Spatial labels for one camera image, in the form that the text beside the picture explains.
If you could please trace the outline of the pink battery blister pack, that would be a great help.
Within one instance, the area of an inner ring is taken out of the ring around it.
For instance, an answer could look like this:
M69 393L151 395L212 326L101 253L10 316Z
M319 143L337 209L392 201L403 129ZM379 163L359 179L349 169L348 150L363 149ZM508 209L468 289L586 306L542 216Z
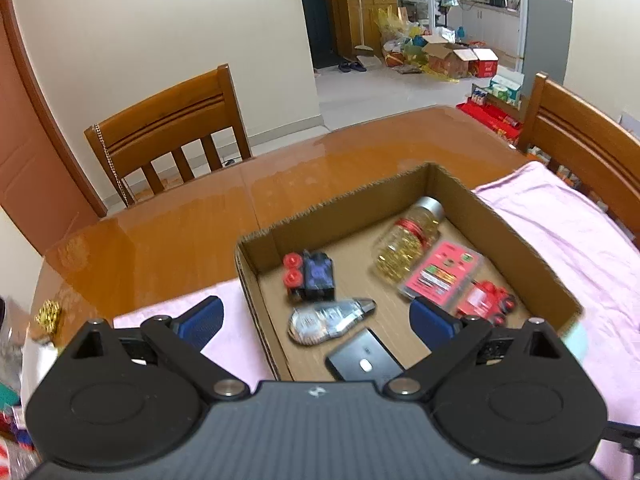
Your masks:
M398 286L398 292L409 299L425 298L449 311L483 263L479 252L441 240Z

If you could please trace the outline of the black rectangular device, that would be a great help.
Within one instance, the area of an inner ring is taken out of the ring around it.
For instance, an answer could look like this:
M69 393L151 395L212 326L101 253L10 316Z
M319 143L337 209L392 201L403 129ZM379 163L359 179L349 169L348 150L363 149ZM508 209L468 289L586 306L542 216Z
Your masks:
M405 370L370 328L360 330L340 344L324 362L336 380L374 382L380 390Z

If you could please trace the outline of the yellow capsule bottle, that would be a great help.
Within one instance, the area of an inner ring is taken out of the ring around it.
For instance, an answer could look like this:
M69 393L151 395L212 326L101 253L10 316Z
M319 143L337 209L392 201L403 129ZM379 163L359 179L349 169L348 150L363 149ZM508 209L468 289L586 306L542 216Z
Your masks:
M421 197L374 244L373 270L389 283L402 282L439 239L444 219L444 207L438 200Z

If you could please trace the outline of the silver correction tape dispenser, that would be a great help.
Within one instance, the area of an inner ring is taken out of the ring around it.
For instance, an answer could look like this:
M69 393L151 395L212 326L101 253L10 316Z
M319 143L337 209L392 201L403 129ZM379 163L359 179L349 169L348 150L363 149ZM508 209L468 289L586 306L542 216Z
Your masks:
M371 298L315 302L296 308L288 319L288 336L311 347L343 337L376 309Z

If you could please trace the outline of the brown cardboard box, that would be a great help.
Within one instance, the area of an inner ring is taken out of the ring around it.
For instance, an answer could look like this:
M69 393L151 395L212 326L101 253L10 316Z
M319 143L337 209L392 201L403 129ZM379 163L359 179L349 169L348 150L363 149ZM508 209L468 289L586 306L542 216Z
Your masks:
M496 292L491 321L544 318L560 334L582 307L535 248L448 171L425 164L337 196L244 236L235 265L268 363L283 380L328 380L324 324L294 327L311 301L369 299L357 322L403 366L427 348L409 324L424 296L458 313L472 292Z

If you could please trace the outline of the gold wrapped candy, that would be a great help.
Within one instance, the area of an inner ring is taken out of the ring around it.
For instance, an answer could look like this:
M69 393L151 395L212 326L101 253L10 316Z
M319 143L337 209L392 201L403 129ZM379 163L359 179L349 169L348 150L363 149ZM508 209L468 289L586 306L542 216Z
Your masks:
M36 326L46 335L53 335L58 329L62 316L61 305L54 300L45 301L37 311L34 320Z

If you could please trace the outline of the black toy with red wheels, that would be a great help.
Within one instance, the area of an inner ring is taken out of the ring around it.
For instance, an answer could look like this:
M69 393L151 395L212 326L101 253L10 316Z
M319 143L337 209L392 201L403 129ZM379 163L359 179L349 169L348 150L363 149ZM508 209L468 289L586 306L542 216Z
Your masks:
M282 260L283 284L294 302L333 301L333 260L325 252L290 252Z

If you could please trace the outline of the pink cloth mat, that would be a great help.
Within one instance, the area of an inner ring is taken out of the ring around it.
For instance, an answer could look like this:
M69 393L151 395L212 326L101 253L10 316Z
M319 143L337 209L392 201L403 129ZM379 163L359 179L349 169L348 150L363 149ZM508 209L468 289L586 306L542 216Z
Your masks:
M337 297L374 300L366 325L401 365L413 366L430 349L410 328L408 300L374 272L373 259L386 228L424 196L444 207L442 237L478 252L480 276L505 282L518 297L510 324L528 316L547 320L604 397L610 419L637 425L638 249L595 203L538 162L475 190L432 162L357 186L245 235L234 248L235 280L122 315L115 324L137 327L216 296L224 324L206 339L206 358L251 387L273 378L325 382L333 344L292 341L293 306L282 282L284 255L318 249L333 260Z

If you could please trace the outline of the brown wooden door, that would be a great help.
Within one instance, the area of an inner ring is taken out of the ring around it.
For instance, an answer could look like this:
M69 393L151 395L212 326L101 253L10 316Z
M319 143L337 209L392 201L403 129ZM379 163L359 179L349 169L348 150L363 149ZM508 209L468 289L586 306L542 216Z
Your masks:
M106 216L42 94L12 0L1 0L1 207L40 255Z

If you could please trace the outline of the wooden chair left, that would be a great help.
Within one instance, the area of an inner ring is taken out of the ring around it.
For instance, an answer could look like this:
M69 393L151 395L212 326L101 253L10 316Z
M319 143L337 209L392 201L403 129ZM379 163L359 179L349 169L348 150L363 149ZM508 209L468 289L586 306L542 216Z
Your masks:
M85 130L85 138L125 206L136 200L126 177L143 172L153 194L165 191L153 162L170 155L184 182L194 179L183 148L200 142L209 169L222 168L213 135L230 129L243 160L252 157L230 66L180 82Z

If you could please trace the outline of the wooden chair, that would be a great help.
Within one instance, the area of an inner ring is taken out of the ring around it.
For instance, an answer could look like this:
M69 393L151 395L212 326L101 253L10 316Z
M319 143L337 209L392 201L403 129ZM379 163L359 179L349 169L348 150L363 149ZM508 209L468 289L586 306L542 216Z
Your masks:
M153 194L165 191L153 162L170 155L184 182L194 179L183 148L200 142L209 169L222 168L213 135L230 129L243 160L252 157L230 66L180 82L85 130L85 138L125 206L136 200L126 177L143 172Z
M567 168L578 177L578 190L602 200L639 244L639 140L630 132L538 73L515 147L523 154L540 148L552 172Z

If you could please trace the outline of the wooden chair right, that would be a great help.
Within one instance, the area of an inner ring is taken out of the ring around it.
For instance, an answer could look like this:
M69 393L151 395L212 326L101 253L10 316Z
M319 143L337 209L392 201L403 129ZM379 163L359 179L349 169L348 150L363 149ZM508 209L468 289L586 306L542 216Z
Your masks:
M552 172L567 168L578 177L578 190L602 200L639 244L639 140L630 132L538 73L515 147L523 154L540 148Z

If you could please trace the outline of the open cardboard boxes on floor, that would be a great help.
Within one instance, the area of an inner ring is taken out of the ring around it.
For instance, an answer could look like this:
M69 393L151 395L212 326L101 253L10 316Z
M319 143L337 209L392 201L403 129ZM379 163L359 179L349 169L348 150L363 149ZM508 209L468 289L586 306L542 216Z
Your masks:
M426 36L426 66L449 79L491 78L498 72L499 58L485 46L455 44L437 35Z

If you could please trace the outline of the wooden cabinet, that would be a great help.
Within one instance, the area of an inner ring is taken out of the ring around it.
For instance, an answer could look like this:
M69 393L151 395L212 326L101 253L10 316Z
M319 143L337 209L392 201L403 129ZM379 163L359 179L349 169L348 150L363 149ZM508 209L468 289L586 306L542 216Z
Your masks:
M363 32L364 45L375 55L382 52L382 38L378 28L378 12L397 13L398 0L337 0L336 25L337 52L343 58L354 55Z

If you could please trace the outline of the grey refrigerator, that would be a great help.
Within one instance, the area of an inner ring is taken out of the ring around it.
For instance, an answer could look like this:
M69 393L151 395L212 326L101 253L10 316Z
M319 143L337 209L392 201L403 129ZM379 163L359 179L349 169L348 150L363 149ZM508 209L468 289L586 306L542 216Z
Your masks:
M521 72L522 93L530 96L535 76L545 73L562 84L566 74L573 3L568 0L522 0L521 18L525 20Z

